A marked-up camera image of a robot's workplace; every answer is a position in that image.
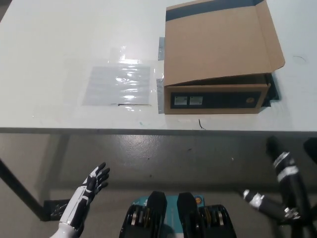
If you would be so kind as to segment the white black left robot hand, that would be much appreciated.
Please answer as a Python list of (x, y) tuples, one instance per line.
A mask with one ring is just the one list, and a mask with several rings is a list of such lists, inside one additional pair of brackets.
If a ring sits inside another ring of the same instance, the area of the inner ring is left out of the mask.
[(110, 168), (103, 162), (89, 173), (71, 197), (60, 219), (61, 223), (71, 226), (76, 231), (83, 227), (90, 204), (95, 196), (108, 186), (109, 171)]

